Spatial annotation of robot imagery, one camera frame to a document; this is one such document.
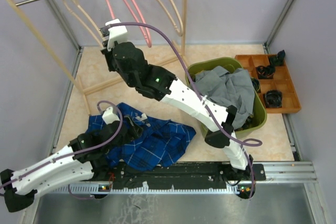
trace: gray wall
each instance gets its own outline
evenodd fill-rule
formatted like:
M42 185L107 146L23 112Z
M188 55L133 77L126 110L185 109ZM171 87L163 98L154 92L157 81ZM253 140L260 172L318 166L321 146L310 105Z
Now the gray wall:
M296 0L271 51L285 49L302 110L291 116L303 157L312 160L336 222L336 5Z
M61 0L56 0L70 21L81 45L95 45L95 41L68 14ZM155 0L136 0L147 23L176 38L164 11ZM181 0L174 0L181 12ZM122 0L110 0L117 17L133 20ZM192 43L265 42L286 0L188 0L187 41ZM98 26L111 19L105 0L80 0ZM138 28L129 28L133 41L143 42ZM159 35L151 33L153 41L162 43Z
M46 157L67 78L21 19L0 0L0 170L22 169ZM71 68L76 49L46 3L23 10ZM0 199L1 223L17 223Z

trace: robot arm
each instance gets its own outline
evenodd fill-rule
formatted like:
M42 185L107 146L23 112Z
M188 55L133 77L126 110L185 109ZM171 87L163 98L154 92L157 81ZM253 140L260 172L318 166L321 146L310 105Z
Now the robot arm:
M127 31L123 30L122 26L120 29L117 30L117 36L112 34L109 26L101 29L104 37L109 36L109 39L103 43L102 49L109 71L116 71L129 87L135 88L144 97L175 106L205 124L209 129L205 142L224 151L234 168L234 173L249 177L251 170L248 166L248 158L252 162L252 157L245 155L242 146L218 130L205 105L212 108L215 119L233 137L235 133L232 122L237 109L233 106L228 108L219 106L206 97L199 100L196 93L173 73L163 67L148 64L143 52L135 48L131 42L126 42ZM109 170L106 153L115 146L138 138L142 129L130 122L133 127L128 129L125 125L121 126L119 134L107 145L74 155L76 151L105 142L116 132L119 118L112 107L105 111L103 120L106 125L101 131L80 134L70 141L68 146L43 161L18 171L9 169L2 171L0 177L9 212L16 212L30 206L35 198L58 187L81 180L104 180Z
M107 36L107 29L101 31L103 36ZM110 71L116 71L129 87L134 87L144 97L175 106L201 121L210 130L205 142L213 147L222 148L233 168L246 170L248 160L244 155L244 148L224 136L205 109L205 105L212 108L214 117L223 129L235 137L232 127L237 111L235 107L219 106L206 97L200 101L196 93L173 73L163 67L148 64L143 52L133 43L116 43L114 48L109 50L108 41L110 39L103 43L102 53Z
M116 146L131 142L142 133L142 128L134 124L130 117L125 116L124 118L129 120L129 125L133 126L127 128L123 124L113 141L101 148L75 154L76 151L107 141L116 132L120 122L112 107L109 107L103 114L106 125L102 130L80 134L57 153L30 167L17 171L10 169L2 171L0 177L3 185L15 180L4 187L4 198L8 211L20 211L30 206L34 199L64 185L82 180L104 180L109 171L106 153Z

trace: orange tray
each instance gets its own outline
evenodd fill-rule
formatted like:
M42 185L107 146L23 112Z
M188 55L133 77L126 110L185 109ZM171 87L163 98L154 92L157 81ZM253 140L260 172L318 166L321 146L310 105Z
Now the orange tray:
M283 66L275 67L273 79L258 79L256 67L268 66L268 58L271 56L275 55L236 55L235 59L244 69L248 70L251 77L259 81L260 93L258 95L267 113L296 113L301 110L301 105L285 62ZM282 92L282 108L267 108L265 106L264 94L269 90Z

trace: white gear rack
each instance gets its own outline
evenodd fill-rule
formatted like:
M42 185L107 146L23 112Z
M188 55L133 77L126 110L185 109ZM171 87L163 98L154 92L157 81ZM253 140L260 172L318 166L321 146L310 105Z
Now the white gear rack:
M149 189L146 182L142 187L134 189L112 189L110 191L99 191L102 186L109 186L106 182L71 184L70 190L73 194L239 194L238 186L226 185L226 189ZM51 192L52 194L69 194L68 186L62 186Z

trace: beige floor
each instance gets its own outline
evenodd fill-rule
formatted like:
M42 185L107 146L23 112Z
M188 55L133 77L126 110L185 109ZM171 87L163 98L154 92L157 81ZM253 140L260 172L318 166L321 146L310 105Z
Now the beige floor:
M145 58L151 64L171 57L173 51L169 46L153 46L151 49L145 46L139 47L144 51ZM190 45L186 48L186 55L191 64L219 57L235 57L236 54L263 54L262 45ZM179 62L173 62L165 66L166 69L176 74L184 81L184 72ZM86 47L78 69L84 88L106 81L117 76L107 70L104 56L98 47ZM192 126L197 135L188 146L186 153L180 161L227 161L222 150L213 148L204 142L200 132L199 123L184 112L167 104L144 98L125 83L119 83L100 92L88 96L88 102L92 114L98 114L96 104L100 100L109 100L115 104L125 102L136 109L159 119L171 119L173 121ZM254 137L263 141L260 147L248 147L248 152L256 161L292 161L293 155L287 137L285 125L281 114L268 114L265 125L244 136ZM73 89L69 101L64 124L61 130L58 149L64 147L70 140L77 137L87 129L88 114L82 96L76 88Z

